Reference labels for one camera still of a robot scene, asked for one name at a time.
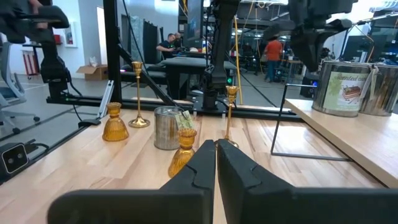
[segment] paint can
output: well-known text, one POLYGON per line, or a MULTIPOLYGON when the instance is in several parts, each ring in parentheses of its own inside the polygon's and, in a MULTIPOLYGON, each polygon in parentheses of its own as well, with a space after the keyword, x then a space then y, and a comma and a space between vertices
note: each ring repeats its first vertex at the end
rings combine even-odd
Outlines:
POLYGON ((175 106, 161 106, 155 109, 155 147, 174 150, 180 147, 178 125, 175 115, 183 112, 175 106))
POLYGON ((374 93, 371 97, 369 86, 359 110, 360 113, 374 116, 391 116, 398 97, 398 67, 375 65, 379 72, 375 74, 374 93))
POLYGON ((361 91, 369 73, 365 63, 324 62, 312 108, 335 116, 358 116, 361 91))

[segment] cardboard box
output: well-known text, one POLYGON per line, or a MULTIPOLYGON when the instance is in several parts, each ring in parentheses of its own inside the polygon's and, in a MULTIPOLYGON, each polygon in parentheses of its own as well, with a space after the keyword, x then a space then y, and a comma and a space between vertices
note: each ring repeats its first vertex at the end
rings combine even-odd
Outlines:
POLYGON ((92 67, 90 65, 81 66, 76 73, 85 74, 85 80, 99 81, 108 79, 108 66, 98 65, 92 67))

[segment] wooden table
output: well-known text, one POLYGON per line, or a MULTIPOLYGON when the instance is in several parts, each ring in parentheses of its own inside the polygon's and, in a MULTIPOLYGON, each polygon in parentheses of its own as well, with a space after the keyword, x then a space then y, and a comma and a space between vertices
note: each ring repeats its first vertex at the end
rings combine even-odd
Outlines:
MULTIPOLYGON (((87 128, 48 156, 0 186, 0 223, 45 223, 51 202, 59 195, 78 189, 158 189, 169 177, 167 168, 175 151, 154 147, 154 115, 142 115, 152 125, 128 128, 130 137, 105 142, 99 126, 87 128)), ((136 111, 122 111, 125 123, 136 111)), ((352 162, 319 161, 270 156, 275 121, 233 118, 231 139, 260 165, 298 187, 382 187, 352 162)), ((226 120, 195 118, 198 135, 194 149, 206 139, 225 135, 226 120)), ((305 123, 281 123, 277 151, 343 156, 305 123)), ((220 188, 216 179, 214 222, 226 223, 220 188)))
POLYGON ((398 187, 398 115, 342 118, 315 111, 312 101, 286 100, 306 123, 389 187, 398 187))

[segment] office chair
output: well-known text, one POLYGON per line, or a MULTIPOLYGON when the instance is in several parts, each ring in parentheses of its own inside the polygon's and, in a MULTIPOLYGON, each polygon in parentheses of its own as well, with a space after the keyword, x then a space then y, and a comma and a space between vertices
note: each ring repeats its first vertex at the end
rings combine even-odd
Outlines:
POLYGON ((3 43, 1 52, 1 76, 7 87, 0 87, 0 125, 4 125, 4 123, 10 124, 13 127, 12 132, 14 134, 19 134, 21 132, 20 129, 16 127, 9 117, 32 116, 35 122, 40 121, 40 118, 32 113, 3 111, 4 108, 9 106, 26 102, 25 90, 22 87, 18 76, 14 76, 15 80, 11 78, 11 71, 9 68, 10 48, 11 44, 9 42, 3 43))

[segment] computer screen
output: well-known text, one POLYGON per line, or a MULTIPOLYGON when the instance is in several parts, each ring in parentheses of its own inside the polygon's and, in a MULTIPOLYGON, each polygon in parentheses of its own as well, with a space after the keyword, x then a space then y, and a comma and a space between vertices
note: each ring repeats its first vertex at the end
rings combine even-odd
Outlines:
POLYGON ((188 1, 187 40, 201 39, 203 35, 203 0, 188 1))

